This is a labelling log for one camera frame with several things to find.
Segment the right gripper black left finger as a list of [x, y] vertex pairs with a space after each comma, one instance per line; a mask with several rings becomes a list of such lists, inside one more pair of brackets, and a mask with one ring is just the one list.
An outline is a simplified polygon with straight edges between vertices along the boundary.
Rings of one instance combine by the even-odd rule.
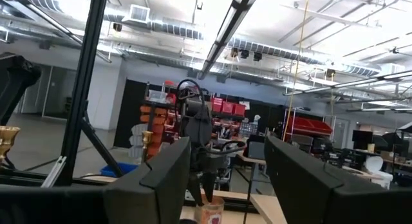
[[178, 224], [190, 159], [184, 137], [104, 186], [0, 189], [0, 224]]

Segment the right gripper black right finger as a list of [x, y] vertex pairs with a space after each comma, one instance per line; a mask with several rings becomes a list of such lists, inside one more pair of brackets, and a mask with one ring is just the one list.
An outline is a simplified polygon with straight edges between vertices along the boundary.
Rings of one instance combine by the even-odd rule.
[[274, 136], [264, 155], [288, 224], [412, 224], [412, 188], [385, 189]]

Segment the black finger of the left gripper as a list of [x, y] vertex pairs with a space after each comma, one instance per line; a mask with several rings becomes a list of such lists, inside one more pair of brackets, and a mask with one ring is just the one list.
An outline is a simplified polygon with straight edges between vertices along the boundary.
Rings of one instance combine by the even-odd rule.
[[190, 172], [189, 181], [187, 184], [187, 190], [190, 192], [197, 206], [203, 206], [203, 200], [201, 197], [200, 181], [203, 178], [203, 173]]
[[205, 196], [208, 202], [211, 202], [213, 199], [213, 190], [214, 190], [214, 183], [216, 180], [216, 174], [211, 172], [203, 173], [201, 177], [201, 184], [203, 186], [203, 190], [205, 192]]

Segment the gold candlestick holder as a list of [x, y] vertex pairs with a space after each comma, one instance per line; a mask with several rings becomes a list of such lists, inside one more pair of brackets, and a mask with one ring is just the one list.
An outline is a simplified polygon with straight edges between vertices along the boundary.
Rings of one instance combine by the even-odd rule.
[[148, 156], [149, 145], [151, 144], [153, 132], [152, 131], [143, 131], [142, 132], [142, 162], [146, 162]]
[[13, 147], [15, 137], [21, 129], [12, 126], [0, 126], [0, 163], [6, 158], [7, 152]]

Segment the orange candle glass jar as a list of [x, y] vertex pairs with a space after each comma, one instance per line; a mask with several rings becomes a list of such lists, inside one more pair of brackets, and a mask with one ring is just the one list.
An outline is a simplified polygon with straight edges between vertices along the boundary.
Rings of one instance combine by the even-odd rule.
[[206, 195], [201, 195], [203, 206], [196, 206], [194, 219], [197, 224], [221, 224], [225, 202], [220, 196], [213, 196], [209, 202]]

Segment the wooden workbench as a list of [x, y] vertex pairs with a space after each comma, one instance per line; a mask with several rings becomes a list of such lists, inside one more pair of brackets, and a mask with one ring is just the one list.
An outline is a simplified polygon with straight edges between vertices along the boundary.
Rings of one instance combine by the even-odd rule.
[[250, 162], [250, 163], [258, 163], [261, 165], [265, 165], [266, 161], [264, 160], [259, 160], [259, 159], [253, 159], [253, 158], [248, 158], [246, 156], [243, 156], [241, 152], [236, 153], [236, 156], [242, 159], [244, 162]]

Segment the blue plastic bin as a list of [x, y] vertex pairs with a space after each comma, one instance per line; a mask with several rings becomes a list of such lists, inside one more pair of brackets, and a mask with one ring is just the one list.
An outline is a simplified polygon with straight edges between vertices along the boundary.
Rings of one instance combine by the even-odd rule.
[[[130, 173], [131, 171], [138, 168], [137, 164], [123, 163], [123, 162], [118, 162], [118, 166], [120, 167], [121, 171], [124, 174]], [[103, 176], [109, 176], [109, 177], [114, 177], [114, 178], [117, 177], [114, 170], [112, 170], [112, 168], [108, 165], [101, 168], [100, 174], [103, 175]]]

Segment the wooden shelf riser black legs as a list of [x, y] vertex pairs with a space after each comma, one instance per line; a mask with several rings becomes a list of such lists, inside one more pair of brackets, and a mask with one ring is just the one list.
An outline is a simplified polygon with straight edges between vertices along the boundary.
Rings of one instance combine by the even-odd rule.
[[[194, 219], [196, 210], [196, 207], [184, 206], [180, 218]], [[221, 224], [243, 224], [243, 218], [244, 213], [242, 212], [224, 210]], [[266, 214], [247, 214], [245, 224], [287, 224], [287, 222], [285, 217], [280, 214], [272, 216], [267, 216]]]

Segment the red bin rack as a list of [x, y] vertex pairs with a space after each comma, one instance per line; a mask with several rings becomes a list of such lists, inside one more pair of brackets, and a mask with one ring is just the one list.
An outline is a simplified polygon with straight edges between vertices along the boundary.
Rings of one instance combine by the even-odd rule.
[[330, 136], [331, 133], [331, 127], [322, 121], [290, 117], [287, 121], [285, 141], [289, 141], [292, 135]]

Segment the orange bin storage rack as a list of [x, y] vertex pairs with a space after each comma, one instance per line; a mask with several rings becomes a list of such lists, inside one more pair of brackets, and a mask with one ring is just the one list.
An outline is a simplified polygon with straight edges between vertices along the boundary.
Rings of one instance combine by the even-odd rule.
[[140, 106], [140, 121], [147, 125], [144, 131], [153, 132], [147, 160], [178, 138], [176, 122], [173, 121], [176, 115], [172, 114], [176, 103], [174, 89], [176, 84], [171, 80], [165, 80], [160, 90], [151, 89], [149, 82], [146, 85], [144, 100]]

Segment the black background monitor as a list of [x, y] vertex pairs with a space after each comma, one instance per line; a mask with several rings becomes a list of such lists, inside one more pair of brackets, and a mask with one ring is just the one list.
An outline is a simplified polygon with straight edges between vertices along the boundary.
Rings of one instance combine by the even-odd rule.
[[373, 143], [373, 133], [371, 131], [353, 130], [353, 148], [367, 150], [368, 145]]

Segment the LED light bar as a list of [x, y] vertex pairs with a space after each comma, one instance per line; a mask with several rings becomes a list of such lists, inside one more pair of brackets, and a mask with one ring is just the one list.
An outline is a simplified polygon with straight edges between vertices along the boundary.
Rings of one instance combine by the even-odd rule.
[[203, 62], [197, 79], [203, 80], [210, 72], [222, 51], [232, 39], [236, 30], [244, 20], [256, 0], [232, 0], [224, 20], [216, 34], [216, 38]]
[[62, 32], [65, 36], [70, 38], [71, 40], [75, 41], [77, 44], [83, 44], [82, 39], [80, 39], [78, 36], [76, 36], [73, 32], [71, 32], [69, 29], [67, 29], [65, 26], [63, 26], [61, 23], [56, 21], [53, 17], [49, 16], [45, 12], [43, 12], [40, 8], [37, 8], [34, 4], [29, 2], [29, 0], [15, 0], [18, 3], [22, 4], [24, 7], [29, 9], [31, 12], [33, 12], [35, 15], [39, 16], [40, 18], [44, 19], [47, 21], [49, 24], [51, 24], [54, 28], [58, 29], [60, 32]]

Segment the white air vent box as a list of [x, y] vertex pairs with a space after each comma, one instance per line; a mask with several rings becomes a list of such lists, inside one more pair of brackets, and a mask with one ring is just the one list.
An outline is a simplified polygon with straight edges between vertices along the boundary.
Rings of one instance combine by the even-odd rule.
[[139, 24], [139, 25], [148, 25], [150, 22], [149, 14], [150, 8], [140, 6], [140, 5], [131, 5], [129, 12], [122, 19], [123, 23]]

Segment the silver frame bracket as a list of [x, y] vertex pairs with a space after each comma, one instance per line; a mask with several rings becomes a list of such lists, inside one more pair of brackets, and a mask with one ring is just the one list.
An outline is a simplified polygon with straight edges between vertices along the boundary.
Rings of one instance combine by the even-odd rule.
[[47, 175], [46, 179], [43, 181], [41, 187], [42, 188], [53, 187], [55, 182], [57, 181], [57, 178], [60, 176], [60, 173], [62, 169], [64, 168], [65, 164], [66, 164], [66, 157], [59, 156], [59, 158], [55, 162], [55, 165], [51, 169], [50, 173]]

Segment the silver ventilation duct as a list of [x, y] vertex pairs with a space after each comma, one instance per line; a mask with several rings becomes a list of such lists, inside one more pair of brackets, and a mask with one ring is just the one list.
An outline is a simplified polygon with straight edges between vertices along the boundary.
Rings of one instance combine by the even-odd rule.
[[[79, 5], [81, 1], [82, 0], [74, 0], [73, 2], [68, 2], [67, 0], [29, 0], [29, 2], [33, 3], [35, 6], [62, 14], [68, 14], [68, 12], [64, 10], [65, 5]], [[191, 23], [177, 21], [168, 17], [163, 17], [161, 19], [151, 19], [150, 16], [150, 22], [148, 23], [148, 25], [123, 23], [122, 19], [127, 14], [128, 12], [121, 12], [109, 7], [105, 10], [104, 20], [113, 23], [129, 25], [133, 28], [145, 28], [154, 32], [168, 33], [186, 39], [203, 41], [206, 38], [206, 35]], [[252, 42], [244, 37], [239, 36], [233, 36], [227, 45], [240, 50], [255, 51], [265, 55], [273, 55], [284, 59], [300, 61], [310, 65], [333, 66], [337, 70], [356, 75], [371, 77], [378, 75], [382, 71], [382, 68], [380, 66], [367, 66], [361, 63], [338, 62], [331, 56], [325, 55], [323, 53], [299, 53], [297, 49], [291, 50], [278, 46]]]

